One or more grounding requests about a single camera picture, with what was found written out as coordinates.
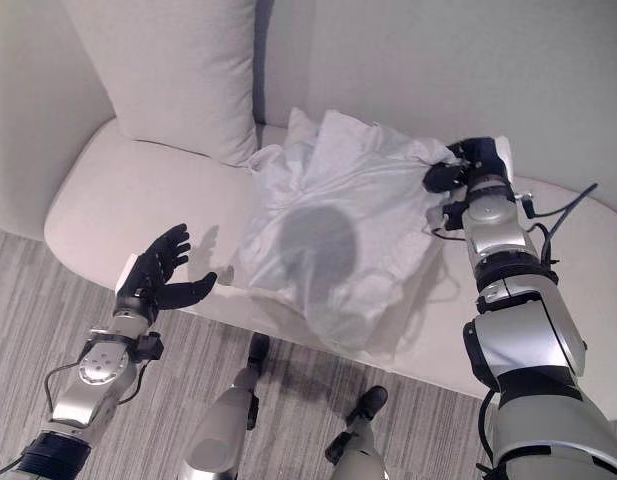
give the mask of white cloth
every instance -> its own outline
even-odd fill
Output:
[[[326,345],[394,348],[406,319],[376,330],[436,253],[425,212],[440,197],[421,181],[428,164],[449,157],[436,140],[336,111],[318,137],[259,151],[251,158],[259,205],[239,251],[248,286],[295,305]]]

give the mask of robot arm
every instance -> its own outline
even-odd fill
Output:
[[[501,395],[494,468],[485,478],[617,480],[617,440],[577,385],[586,344],[550,263],[519,225],[504,155],[491,138],[451,150],[461,169],[433,167],[427,181],[450,175],[453,186],[466,186],[465,200],[444,213],[447,229],[465,232],[479,291],[480,314],[464,328],[466,350],[475,376]]]
[[[71,385],[10,478],[74,479],[133,384],[137,365],[160,358],[159,334],[147,334],[159,310],[193,305],[210,292],[215,273],[166,285],[174,269],[188,261],[186,229],[173,227],[137,258],[117,292],[112,318],[90,330]]]

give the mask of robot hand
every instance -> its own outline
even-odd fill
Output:
[[[171,228],[157,238],[137,258],[124,284],[117,292],[114,314],[133,311],[151,324],[159,310],[188,307],[203,300],[212,290],[217,274],[208,273],[196,282],[166,285],[175,268],[185,264],[190,238],[185,223]]]

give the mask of black cable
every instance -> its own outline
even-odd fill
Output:
[[[548,236],[550,235],[550,232],[548,231],[548,227],[546,227],[543,223],[537,222],[537,223],[533,223],[532,226],[526,230],[528,233],[532,232],[535,228],[538,228],[541,230],[541,232],[544,234],[544,245],[546,244],[546,242],[548,241]],[[548,257],[548,263],[546,263],[546,266],[550,266],[552,263],[552,260],[550,259],[552,253],[552,247],[550,245],[550,242],[548,242],[548,253],[547,253],[547,257]]]
[[[588,187],[590,189],[590,191],[588,191],[584,196],[587,196],[590,192],[592,192],[595,188],[597,188],[597,184],[594,183],[593,185],[591,185],[590,187]],[[572,202],[570,202],[567,205],[564,205],[561,208],[558,208],[557,210],[553,210],[552,212],[545,212],[545,213],[535,213],[533,215],[532,218],[544,218],[544,217],[552,217],[553,215],[557,215],[558,213],[564,212],[566,209],[570,208],[573,206],[573,204],[575,204],[575,202],[578,203],[578,198],[575,198]]]
[[[50,386],[48,385],[48,382],[50,381],[50,377],[52,377],[57,372],[61,372],[62,370],[68,370],[69,368],[76,367],[77,365],[79,365],[79,362],[69,363],[68,365],[57,367],[54,370],[51,370],[50,372],[48,372],[48,374],[46,375],[46,378],[44,378],[44,390],[46,391],[46,403],[48,404],[48,410],[50,411],[51,414],[52,414],[52,411],[54,410],[54,407],[52,404],[52,395],[50,394]]]
[[[12,463],[10,463],[10,464],[6,465],[4,468],[2,468],[0,470],[0,475],[3,475],[7,471],[15,468],[19,464],[19,462],[21,462],[23,460],[24,455],[25,455],[25,450],[24,450],[24,453],[22,453],[21,456],[17,460],[13,461]]]
[[[129,396],[128,398],[120,400],[119,403],[117,403],[117,405],[123,405],[124,403],[128,403],[130,400],[132,400],[133,398],[135,398],[137,396],[137,394],[139,393],[139,390],[141,389],[141,381],[144,378],[144,373],[146,372],[146,367],[149,364],[150,364],[150,360],[148,360],[146,362],[146,364],[143,367],[141,367],[141,370],[139,370],[139,377],[137,378],[137,388],[135,388],[135,391],[133,392],[133,394],[131,396]]]
[[[460,237],[447,237],[445,235],[442,235],[439,233],[440,230],[443,230],[441,227],[439,228],[433,228],[432,229],[432,234],[437,237],[437,238],[441,238],[442,240],[454,240],[455,242],[465,242],[466,239],[465,238],[460,238]]]
[[[486,396],[484,397],[484,401],[481,402],[481,407],[479,407],[479,420],[477,421],[477,429],[479,430],[479,440],[481,441],[481,446],[484,448],[488,459],[490,460],[490,464],[493,463],[493,455],[492,448],[490,448],[490,444],[488,443],[488,438],[486,437],[486,411],[488,410],[488,405],[492,401],[492,397],[495,396],[495,391],[490,390]]]
[[[549,257],[550,241],[555,236],[555,233],[557,232],[557,229],[559,229],[561,224],[564,223],[564,221],[566,220],[568,215],[570,215],[570,213],[577,207],[577,205],[579,205],[579,203],[584,198],[586,198],[588,195],[590,195],[590,192],[592,192],[598,186],[599,186],[598,184],[593,183],[586,190],[581,192],[577,198],[575,198],[572,202],[570,202],[565,207],[564,213],[561,215],[561,217],[559,217],[559,220],[557,220],[557,222],[550,229],[550,232],[548,232],[548,236],[546,237],[546,241],[544,242],[544,246],[541,249],[541,262],[543,264],[548,264],[548,265],[550,264],[550,257]]]

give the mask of backrest cushion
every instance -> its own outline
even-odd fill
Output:
[[[64,0],[121,132],[239,165],[256,148],[255,0]]]

